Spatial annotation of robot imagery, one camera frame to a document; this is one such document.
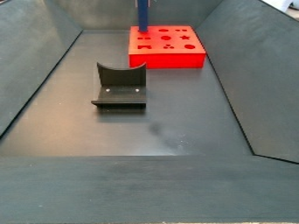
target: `red shape sorter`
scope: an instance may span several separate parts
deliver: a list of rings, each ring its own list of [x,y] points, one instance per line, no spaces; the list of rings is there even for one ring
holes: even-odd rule
[[[147,68],[203,67],[206,51],[190,26],[148,26],[148,32],[131,27],[130,66]]]

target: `star-shaped hole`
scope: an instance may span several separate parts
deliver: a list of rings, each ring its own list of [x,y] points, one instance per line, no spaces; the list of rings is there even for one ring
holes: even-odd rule
[[[183,35],[183,36],[182,36],[182,39],[191,39],[191,37]]]

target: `blue rod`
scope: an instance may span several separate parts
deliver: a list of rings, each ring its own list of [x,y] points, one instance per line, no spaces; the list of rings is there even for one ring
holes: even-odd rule
[[[148,0],[138,0],[139,31],[147,32],[148,26]]]

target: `circular hole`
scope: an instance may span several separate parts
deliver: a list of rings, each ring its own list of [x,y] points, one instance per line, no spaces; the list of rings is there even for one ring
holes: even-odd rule
[[[195,45],[186,45],[184,48],[194,49],[195,48]]]
[[[172,39],[170,36],[162,36],[162,39],[163,40],[170,40],[170,39]]]

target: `black holder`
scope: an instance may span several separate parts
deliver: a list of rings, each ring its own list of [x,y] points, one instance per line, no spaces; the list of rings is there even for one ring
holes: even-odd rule
[[[96,101],[99,107],[146,107],[146,64],[131,69],[114,69],[98,63],[102,88]]]

